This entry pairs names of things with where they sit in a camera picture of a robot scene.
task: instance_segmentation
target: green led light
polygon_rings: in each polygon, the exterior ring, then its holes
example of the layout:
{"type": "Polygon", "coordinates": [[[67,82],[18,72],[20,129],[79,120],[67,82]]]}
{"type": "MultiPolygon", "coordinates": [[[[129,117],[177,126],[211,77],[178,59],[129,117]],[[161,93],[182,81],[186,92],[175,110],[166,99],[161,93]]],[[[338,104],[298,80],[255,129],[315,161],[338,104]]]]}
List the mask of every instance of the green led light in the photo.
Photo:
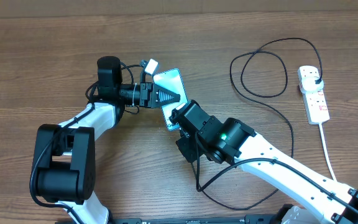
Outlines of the green led light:
{"type": "Polygon", "coordinates": [[[222,134],[222,135],[221,135],[221,139],[222,139],[222,140],[226,140],[226,139],[227,139],[227,135],[226,135],[226,134],[222,134]]]}

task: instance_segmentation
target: power plug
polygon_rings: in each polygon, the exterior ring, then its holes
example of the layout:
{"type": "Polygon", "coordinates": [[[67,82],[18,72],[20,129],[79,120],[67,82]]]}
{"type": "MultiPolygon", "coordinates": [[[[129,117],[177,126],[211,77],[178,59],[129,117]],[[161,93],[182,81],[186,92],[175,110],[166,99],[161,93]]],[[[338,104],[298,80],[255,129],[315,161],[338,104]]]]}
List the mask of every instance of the power plug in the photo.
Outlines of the power plug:
{"type": "Polygon", "coordinates": [[[316,67],[305,65],[298,69],[299,86],[305,102],[309,124],[321,124],[329,120],[327,102],[323,92],[324,82],[316,84],[319,72],[316,67]]]}
{"type": "Polygon", "coordinates": [[[311,93],[323,90],[324,81],[316,83],[320,78],[318,69],[313,66],[305,65],[298,69],[299,87],[302,93],[311,93]]]}

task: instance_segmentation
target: black cable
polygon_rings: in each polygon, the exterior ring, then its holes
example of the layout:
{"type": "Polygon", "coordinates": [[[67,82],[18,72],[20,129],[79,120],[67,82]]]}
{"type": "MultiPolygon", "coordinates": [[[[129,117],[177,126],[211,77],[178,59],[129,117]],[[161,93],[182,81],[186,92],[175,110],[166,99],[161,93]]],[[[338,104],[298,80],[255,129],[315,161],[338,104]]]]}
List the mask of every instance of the black cable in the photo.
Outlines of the black cable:
{"type": "MultiPolygon", "coordinates": [[[[130,68],[141,67],[141,66],[140,66],[140,65],[128,65],[128,66],[127,66],[126,64],[124,64],[124,62],[121,62],[121,65],[123,66],[123,67],[121,68],[121,70],[123,70],[123,69],[128,70],[129,75],[131,76],[131,85],[133,85],[133,84],[134,84],[134,75],[132,74],[130,68]]],[[[124,111],[127,112],[127,113],[129,113],[129,114],[133,114],[133,115],[138,114],[138,113],[139,113],[139,107],[138,107],[137,105],[135,105],[135,106],[136,106],[136,108],[137,108],[137,111],[136,111],[136,112],[131,112],[131,111],[129,111],[129,110],[124,110],[124,111]]]]}
{"type": "Polygon", "coordinates": [[[90,91],[90,89],[92,89],[93,87],[96,89],[98,87],[99,81],[94,82],[91,86],[89,86],[86,90],[85,90],[85,97],[88,99],[88,101],[91,101],[92,99],[97,98],[97,96],[94,95],[89,95],[88,92],[90,91]]]}
{"type": "Polygon", "coordinates": [[[124,64],[124,62],[120,62],[120,63],[121,63],[121,65],[123,66],[123,67],[121,68],[121,70],[123,70],[123,69],[128,70],[129,75],[131,76],[131,85],[133,85],[133,84],[134,84],[134,74],[132,74],[131,70],[129,69],[129,67],[128,67],[126,64],[124,64]]]}
{"type": "Polygon", "coordinates": [[[197,173],[196,175],[196,190],[199,192],[199,186],[200,186],[200,152],[198,147],[203,147],[203,145],[200,143],[200,140],[198,139],[198,131],[195,134],[196,139],[196,155],[197,155],[197,173]]]}
{"type": "MultiPolygon", "coordinates": [[[[322,63],[321,63],[320,55],[319,55],[319,53],[318,53],[316,47],[315,47],[310,41],[308,41],[308,40],[306,40],[306,39],[303,39],[303,38],[297,38],[297,37],[291,37],[291,38],[284,38],[284,39],[273,40],[273,41],[268,42],[268,43],[264,44],[263,46],[259,47],[259,48],[258,48],[256,51],[254,51],[254,52],[249,52],[249,53],[242,54],[242,55],[239,55],[239,56],[235,57],[235,58],[231,61],[231,63],[230,63],[230,73],[229,73],[229,75],[230,75],[231,84],[232,84],[232,86],[234,87],[234,89],[238,92],[238,94],[240,94],[243,98],[245,98],[245,99],[247,99],[247,100],[250,100],[250,101],[252,101],[252,102],[255,102],[255,103],[264,105],[264,106],[266,106],[266,107],[268,107],[268,108],[274,110],[274,112],[278,113],[278,114],[285,120],[285,122],[287,123],[288,127],[290,128],[290,132],[291,132],[291,157],[293,158],[295,140],[294,140],[294,136],[293,136],[293,128],[292,128],[291,122],[290,122],[281,112],[279,112],[279,111],[278,111],[277,109],[275,109],[274,107],[272,107],[272,106],[270,106],[270,105],[268,105],[268,104],[266,104],[266,103],[263,103],[263,102],[260,102],[260,101],[257,101],[257,100],[253,100],[253,99],[251,99],[251,98],[246,97],[245,95],[243,95],[243,94],[237,89],[236,85],[234,84],[233,78],[232,78],[232,65],[233,65],[234,61],[236,61],[237,59],[239,59],[239,58],[241,58],[241,57],[244,57],[244,56],[246,56],[246,55],[251,55],[251,56],[248,58],[248,61],[246,62],[246,64],[244,65],[244,67],[242,68],[242,71],[241,71],[241,84],[242,84],[242,86],[244,87],[244,89],[245,89],[247,92],[249,92],[250,94],[252,94],[252,95],[254,95],[254,96],[261,97],[261,98],[273,98],[273,97],[280,96],[281,94],[283,94],[283,93],[285,92],[285,90],[287,89],[287,86],[288,86],[288,73],[287,73],[287,68],[286,68],[286,66],[285,66],[285,64],[284,64],[284,61],[283,61],[283,60],[281,59],[281,57],[278,56],[277,54],[272,53],[272,52],[268,52],[268,51],[263,51],[263,50],[262,50],[262,48],[265,47],[266,45],[271,44],[271,43],[274,43],[274,42],[282,41],[282,40],[303,40],[303,41],[309,43],[309,44],[312,46],[312,48],[313,48],[314,51],[316,52],[316,55],[317,55],[318,60],[319,60],[319,65],[320,65],[320,70],[321,70],[321,71],[320,71],[320,79],[319,79],[319,80],[321,81],[321,79],[322,79],[322,77],[323,77],[323,66],[322,66],[322,63]],[[280,93],[277,93],[277,94],[275,94],[275,95],[260,95],[260,94],[256,94],[256,93],[250,91],[250,90],[246,87],[246,85],[244,84],[244,81],[243,81],[244,70],[246,69],[246,66],[248,65],[248,63],[249,63],[249,61],[251,60],[251,58],[252,58],[254,55],[258,54],[258,53],[273,55],[273,56],[275,56],[276,58],[278,58],[278,59],[280,60],[280,62],[282,63],[283,68],[284,68],[284,72],[285,72],[285,85],[284,85],[283,90],[282,90],[280,93]]],[[[219,204],[219,205],[222,205],[223,207],[229,208],[229,209],[231,209],[231,210],[248,210],[248,209],[250,209],[250,208],[252,208],[252,207],[254,207],[254,206],[256,206],[256,205],[262,203],[264,200],[267,200],[267,199],[268,199],[269,197],[271,197],[273,194],[275,194],[276,192],[278,192],[278,189],[275,189],[271,194],[269,194],[268,196],[266,196],[266,197],[263,198],[262,200],[258,201],[257,203],[255,203],[255,204],[253,204],[253,205],[251,205],[251,206],[249,206],[249,207],[246,207],[246,208],[234,208],[234,207],[230,207],[230,206],[224,205],[224,204],[222,204],[222,203],[216,201],[215,199],[211,198],[211,197],[210,197],[207,193],[205,193],[203,190],[200,190],[199,184],[196,184],[196,188],[197,188],[197,191],[199,191],[199,192],[201,191],[202,193],[204,193],[205,196],[207,196],[207,197],[208,197],[209,199],[211,199],[213,202],[215,202],[215,203],[217,203],[217,204],[219,204]]]]}
{"type": "Polygon", "coordinates": [[[124,111],[125,111],[126,113],[136,115],[136,114],[139,113],[139,107],[138,107],[137,105],[135,105],[135,106],[136,106],[136,108],[137,108],[137,111],[136,111],[136,112],[131,112],[131,111],[129,111],[129,110],[124,110],[124,111]]]}

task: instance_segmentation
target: table surface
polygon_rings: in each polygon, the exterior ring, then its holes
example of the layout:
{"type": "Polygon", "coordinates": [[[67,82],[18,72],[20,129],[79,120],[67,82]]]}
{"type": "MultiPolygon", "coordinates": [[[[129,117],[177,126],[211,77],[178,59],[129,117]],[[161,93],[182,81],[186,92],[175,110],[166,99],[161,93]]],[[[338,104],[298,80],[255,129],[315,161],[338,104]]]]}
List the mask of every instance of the table surface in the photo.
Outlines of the table surface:
{"type": "MultiPolygon", "coordinates": [[[[154,58],[161,71],[179,68],[189,99],[221,121],[242,120],[289,154],[290,130],[284,120],[243,100],[229,81],[229,64],[235,56],[284,37],[306,38],[320,52],[331,115],[324,124],[331,163],[338,181],[357,188],[358,11],[1,19],[0,223],[68,218],[30,198],[35,135],[41,124],[56,124],[83,110],[84,92],[97,80],[96,61],[105,55],[115,55],[126,64],[154,58]]],[[[296,74],[301,65],[318,66],[313,49],[291,40],[266,50],[284,60],[288,88],[279,97],[257,100],[291,121],[295,159],[330,177],[318,127],[307,122],[296,74]]],[[[245,60],[233,67],[239,86],[245,60]]],[[[137,80],[140,71],[134,73],[137,80]]],[[[285,76],[279,60],[257,55],[244,81],[252,91],[268,95],[281,91],[285,76]]],[[[124,82],[130,82],[127,73],[124,82]]],[[[191,167],[175,145],[178,138],[178,132],[165,128],[160,109],[141,109],[138,115],[125,114],[96,141],[95,192],[115,217],[240,217],[275,213],[284,203],[295,203],[278,192],[246,212],[214,204],[196,192],[191,167]]],[[[226,166],[202,157],[201,183],[226,166]]],[[[228,205],[245,207],[273,189],[258,177],[233,170],[206,192],[228,205]]]]}

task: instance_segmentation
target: white cable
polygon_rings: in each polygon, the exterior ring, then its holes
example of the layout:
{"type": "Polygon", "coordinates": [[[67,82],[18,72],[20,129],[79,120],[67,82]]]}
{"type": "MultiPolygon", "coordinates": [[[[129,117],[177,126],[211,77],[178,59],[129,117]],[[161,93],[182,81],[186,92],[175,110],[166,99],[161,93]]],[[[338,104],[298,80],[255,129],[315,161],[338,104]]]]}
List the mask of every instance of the white cable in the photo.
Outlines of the white cable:
{"type": "Polygon", "coordinates": [[[133,92],[133,94],[132,94],[132,106],[135,106],[135,90],[136,90],[136,85],[137,85],[137,83],[135,83],[134,92],[133,92]]]}
{"type": "Polygon", "coordinates": [[[323,132],[323,125],[321,123],[318,123],[318,128],[320,129],[321,142],[323,143],[324,155],[326,157],[329,172],[331,173],[331,176],[333,177],[333,180],[337,182],[335,174],[334,174],[334,171],[333,171],[333,168],[331,167],[331,163],[330,163],[329,157],[328,157],[327,146],[326,146],[326,138],[324,137],[324,132],[323,132]]]}

